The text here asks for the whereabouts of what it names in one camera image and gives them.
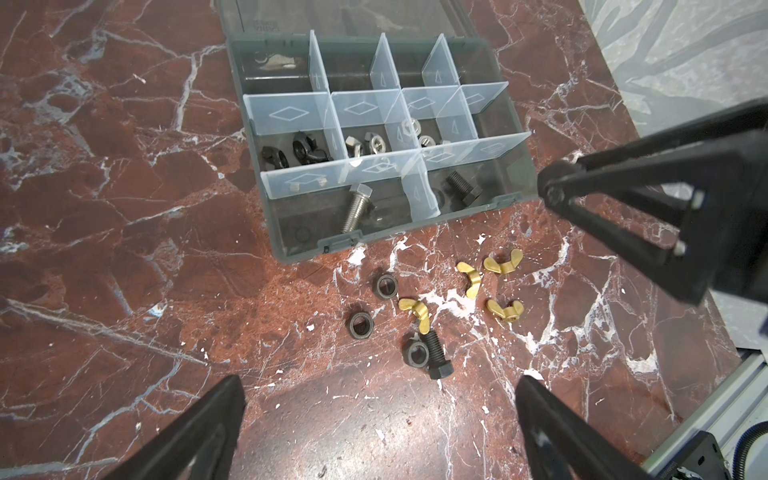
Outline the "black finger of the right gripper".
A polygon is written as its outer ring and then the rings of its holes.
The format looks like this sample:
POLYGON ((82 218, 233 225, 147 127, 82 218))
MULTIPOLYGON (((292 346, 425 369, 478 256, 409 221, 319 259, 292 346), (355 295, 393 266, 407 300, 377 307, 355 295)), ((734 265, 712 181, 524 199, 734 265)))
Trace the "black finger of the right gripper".
POLYGON ((556 161, 537 179, 546 207, 589 233, 673 298, 697 305, 718 290, 767 300, 767 133, 751 130, 632 159, 607 151, 556 161), (675 227, 669 247, 589 211, 603 194, 675 227))
POLYGON ((623 146, 580 157, 576 164, 589 171, 698 142, 766 129, 767 99, 758 98, 656 132, 623 146))

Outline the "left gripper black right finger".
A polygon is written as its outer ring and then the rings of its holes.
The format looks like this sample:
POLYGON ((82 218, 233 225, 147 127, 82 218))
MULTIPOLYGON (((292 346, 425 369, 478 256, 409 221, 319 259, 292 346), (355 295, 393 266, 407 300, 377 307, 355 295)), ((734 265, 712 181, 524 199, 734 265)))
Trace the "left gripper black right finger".
POLYGON ((534 479, 649 479, 537 379, 524 375, 516 409, 534 479))

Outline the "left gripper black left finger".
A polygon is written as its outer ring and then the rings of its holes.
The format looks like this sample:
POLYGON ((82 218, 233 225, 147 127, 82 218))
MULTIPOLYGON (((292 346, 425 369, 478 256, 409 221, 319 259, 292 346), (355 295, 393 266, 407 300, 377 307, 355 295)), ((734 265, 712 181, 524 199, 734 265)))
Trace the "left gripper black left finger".
POLYGON ((108 479, 227 479, 246 408, 237 375, 217 383, 108 479))

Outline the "black hex bolt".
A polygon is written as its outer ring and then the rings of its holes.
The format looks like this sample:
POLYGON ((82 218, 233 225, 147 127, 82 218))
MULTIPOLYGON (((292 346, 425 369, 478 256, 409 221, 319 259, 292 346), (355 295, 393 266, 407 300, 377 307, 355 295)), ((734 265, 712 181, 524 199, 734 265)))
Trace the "black hex bolt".
POLYGON ((435 330, 420 335, 429 352, 428 373, 432 380, 441 380, 451 376, 454 368, 450 360, 445 357, 442 343, 435 330))

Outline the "silver hex bolt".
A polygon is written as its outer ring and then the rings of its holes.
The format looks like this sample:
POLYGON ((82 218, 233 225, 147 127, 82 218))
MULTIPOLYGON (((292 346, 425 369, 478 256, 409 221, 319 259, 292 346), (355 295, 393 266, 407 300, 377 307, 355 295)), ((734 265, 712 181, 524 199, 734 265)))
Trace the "silver hex bolt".
POLYGON ((373 190, 371 187, 360 183, 354 184, 350 188, 352 201, 342 228, 344 234, 351 233, 358 228, 364 214, 369 208, 372 192, 373 190))

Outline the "grey plastic organizer box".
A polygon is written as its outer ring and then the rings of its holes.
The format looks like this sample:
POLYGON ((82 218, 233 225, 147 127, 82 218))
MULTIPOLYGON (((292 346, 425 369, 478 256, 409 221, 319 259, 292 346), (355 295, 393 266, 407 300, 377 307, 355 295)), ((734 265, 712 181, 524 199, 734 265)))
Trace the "grey plastic organizer box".
POLYGON ((220 1, 274 257, 286 264, 527 200, 536 172, 460 1, 220 1), (369 155, 365 134, 383 137, 369 155), (345 139, 363 143, 350 158, 345 139), (483 189, 464 206, 458 171, 483 189), (354 184, 373 192, 344 234, 354 184))

